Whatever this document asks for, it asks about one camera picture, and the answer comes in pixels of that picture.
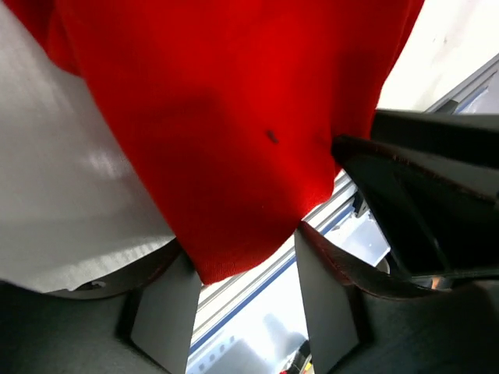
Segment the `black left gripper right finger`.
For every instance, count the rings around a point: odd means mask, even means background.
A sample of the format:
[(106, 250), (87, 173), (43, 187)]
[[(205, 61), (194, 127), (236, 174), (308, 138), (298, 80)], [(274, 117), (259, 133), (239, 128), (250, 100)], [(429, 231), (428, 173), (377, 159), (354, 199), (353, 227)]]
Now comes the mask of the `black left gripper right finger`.
[(324, 257), (297, 263), (316, 372), (497, 372), (495, 280), (423, 288), (327, 242)]

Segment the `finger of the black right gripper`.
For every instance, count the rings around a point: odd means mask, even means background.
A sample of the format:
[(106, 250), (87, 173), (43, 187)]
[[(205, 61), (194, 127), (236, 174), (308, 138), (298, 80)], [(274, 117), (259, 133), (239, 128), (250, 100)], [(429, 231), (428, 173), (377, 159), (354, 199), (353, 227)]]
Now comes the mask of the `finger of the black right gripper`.
[(498, 170), (350, 136), (332, 146), (406, 277), (498, 275)]
[(480, 167), (498, 166), (498, 116), (379, 110), (371, 139)]

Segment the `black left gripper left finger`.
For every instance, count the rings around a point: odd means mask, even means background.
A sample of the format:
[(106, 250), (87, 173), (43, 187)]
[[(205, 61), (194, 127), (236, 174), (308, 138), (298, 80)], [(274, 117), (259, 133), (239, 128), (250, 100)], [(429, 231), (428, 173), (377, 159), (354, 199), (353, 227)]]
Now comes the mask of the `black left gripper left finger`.
[(172, 241), (74, 291), (1, 284), (4, 373), (184, 373), (201, 283)]

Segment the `red t shirt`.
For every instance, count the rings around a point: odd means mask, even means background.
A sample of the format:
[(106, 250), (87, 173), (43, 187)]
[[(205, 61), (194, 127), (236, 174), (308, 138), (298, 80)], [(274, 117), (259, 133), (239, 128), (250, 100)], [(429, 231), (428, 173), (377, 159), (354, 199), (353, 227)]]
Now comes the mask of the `red t shirt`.
[(205, 284), (253, 269), (331, 197), (420, 1), (9, 1), (83, 78)]

